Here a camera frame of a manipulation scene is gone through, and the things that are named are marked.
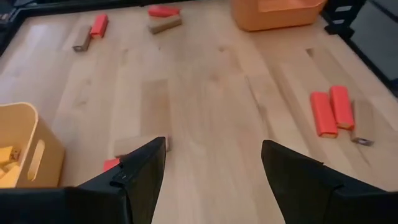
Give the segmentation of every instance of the bin handle cutout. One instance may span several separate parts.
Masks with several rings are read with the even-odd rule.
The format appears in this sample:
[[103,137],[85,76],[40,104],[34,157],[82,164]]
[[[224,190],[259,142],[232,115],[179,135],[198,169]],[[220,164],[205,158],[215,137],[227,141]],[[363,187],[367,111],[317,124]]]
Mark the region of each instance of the bin handle cutout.
[[27,179],[30,181],[34,181],[36,179],[37,171],[39,170],[39,165],[43,158],[44,147],[44,141],[38,140],[35,152],[33,154],[32,162],[30,163],[29,170],[27,172]]

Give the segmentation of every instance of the storage bin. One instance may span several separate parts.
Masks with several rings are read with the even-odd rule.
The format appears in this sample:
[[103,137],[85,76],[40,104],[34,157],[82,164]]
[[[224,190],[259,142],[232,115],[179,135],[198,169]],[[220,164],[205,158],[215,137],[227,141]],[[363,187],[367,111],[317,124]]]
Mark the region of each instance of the storage bin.
[[0,105],[0,147],[21,149],[14,187],[56,187],[65,150],[29,103]]
[[232,16],[246,31],[312,24],[326,0],[231,0]]

